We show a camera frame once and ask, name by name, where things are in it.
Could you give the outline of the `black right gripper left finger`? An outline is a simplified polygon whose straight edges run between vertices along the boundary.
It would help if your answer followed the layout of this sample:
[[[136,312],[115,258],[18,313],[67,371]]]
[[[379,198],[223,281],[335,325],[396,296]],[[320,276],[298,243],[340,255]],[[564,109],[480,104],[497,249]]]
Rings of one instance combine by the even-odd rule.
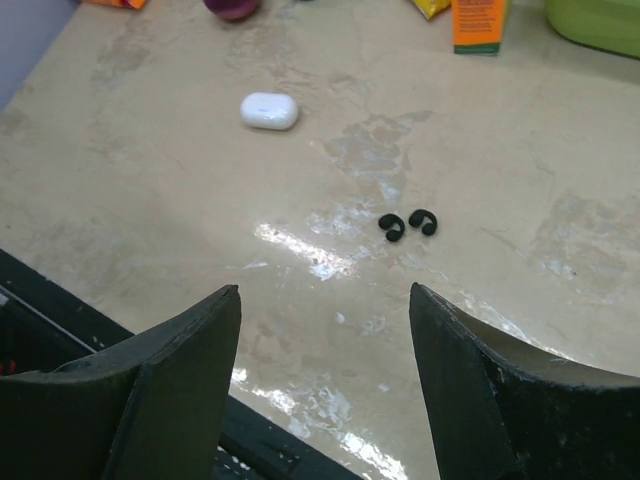
[[[5,479],[210,479],[241,325],[227,285],[55,370],[1,381]]]

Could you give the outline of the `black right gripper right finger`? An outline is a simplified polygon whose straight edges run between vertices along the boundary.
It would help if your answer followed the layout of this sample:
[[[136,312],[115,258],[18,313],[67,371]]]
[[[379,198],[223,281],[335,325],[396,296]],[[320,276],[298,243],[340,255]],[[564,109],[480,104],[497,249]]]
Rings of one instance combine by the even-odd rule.
[[[534,347],[418,283],[409,317],[441,478],[638,478],[638,378]]]

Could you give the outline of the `black earbud one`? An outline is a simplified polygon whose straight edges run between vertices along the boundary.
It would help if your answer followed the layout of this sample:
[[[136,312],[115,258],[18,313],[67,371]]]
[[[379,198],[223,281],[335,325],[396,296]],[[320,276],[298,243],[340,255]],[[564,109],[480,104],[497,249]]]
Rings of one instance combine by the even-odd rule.
[[[396,214],[387,213],[382,215],[378,220],[378,226],[385,232],[385,237],[388,242],[399,242],[405,233],[405,223]]]
[[[419,229],[424,236],[433,236],[438,228],[435,214],[425,209],[415,210],[409,216],[408,223],[412,228]]]

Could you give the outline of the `white earbud charging case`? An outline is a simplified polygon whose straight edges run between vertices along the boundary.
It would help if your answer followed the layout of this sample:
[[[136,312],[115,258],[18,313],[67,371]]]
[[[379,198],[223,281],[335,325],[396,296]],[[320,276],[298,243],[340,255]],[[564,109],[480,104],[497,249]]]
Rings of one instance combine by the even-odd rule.
[[[286,131],[297,122],[299,107],[287,94],[255,92],[242,101],[240,116],[251,128]]]

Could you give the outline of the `orange juice carton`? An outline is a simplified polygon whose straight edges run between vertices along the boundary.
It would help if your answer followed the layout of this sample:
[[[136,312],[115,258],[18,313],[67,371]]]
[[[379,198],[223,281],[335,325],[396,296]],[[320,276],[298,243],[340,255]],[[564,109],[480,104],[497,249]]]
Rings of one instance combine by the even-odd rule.
[[[454,53],[496,56],[511,4],[510,0],[452,1]]]

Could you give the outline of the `pink orange snack box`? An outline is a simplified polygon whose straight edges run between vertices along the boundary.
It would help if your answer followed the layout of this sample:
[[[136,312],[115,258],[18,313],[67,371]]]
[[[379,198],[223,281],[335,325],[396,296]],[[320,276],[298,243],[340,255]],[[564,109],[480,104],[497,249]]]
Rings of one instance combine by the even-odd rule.
[[[82,2],[131,10],[140,10],[147,4],[147,0],[82,0]]]

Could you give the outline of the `red onion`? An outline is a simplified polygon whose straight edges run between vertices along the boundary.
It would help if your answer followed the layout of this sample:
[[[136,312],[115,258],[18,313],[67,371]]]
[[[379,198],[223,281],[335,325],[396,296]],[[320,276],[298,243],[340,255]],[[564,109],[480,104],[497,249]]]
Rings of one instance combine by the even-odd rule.
[[[252,15],[260,6],[260,0],[204,0],[205,7],[225,21],[242,20]]]

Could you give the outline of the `green plastic basket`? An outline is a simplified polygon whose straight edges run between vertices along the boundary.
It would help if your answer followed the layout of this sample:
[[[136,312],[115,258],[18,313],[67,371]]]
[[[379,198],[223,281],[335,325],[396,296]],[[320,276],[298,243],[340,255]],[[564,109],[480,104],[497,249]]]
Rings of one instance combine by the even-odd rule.
[[[639,58],[636,0],[547,0],[546,19],[565,39],[586,47]]]

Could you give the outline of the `yellow Lays chips bag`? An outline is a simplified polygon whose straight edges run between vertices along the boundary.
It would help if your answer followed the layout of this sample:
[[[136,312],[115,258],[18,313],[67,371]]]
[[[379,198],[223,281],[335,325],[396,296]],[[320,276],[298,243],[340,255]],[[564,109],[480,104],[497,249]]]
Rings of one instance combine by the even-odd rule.
[[[411,0],[426,20],[431,20],[451,6],[451,0]]]

